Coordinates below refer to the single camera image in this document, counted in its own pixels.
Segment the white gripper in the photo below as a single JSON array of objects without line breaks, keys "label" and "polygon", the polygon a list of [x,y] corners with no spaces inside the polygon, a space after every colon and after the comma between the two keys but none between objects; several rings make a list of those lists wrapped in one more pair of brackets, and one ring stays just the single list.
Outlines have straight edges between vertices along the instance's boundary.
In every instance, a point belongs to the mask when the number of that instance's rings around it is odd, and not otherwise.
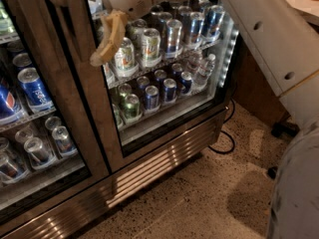
[{"label": "white gripper", "polygon": [[[55,6],[68,6],[68,0],[50,1]],[[112,59],[124,40],[128,15],[132,19],[139,19],[147,15],[153,5],[153,0],[103,0],[103,4],[111,13],[101,17],[104,34],[97,50],[90,58],[93,67],[101,66]]]}]

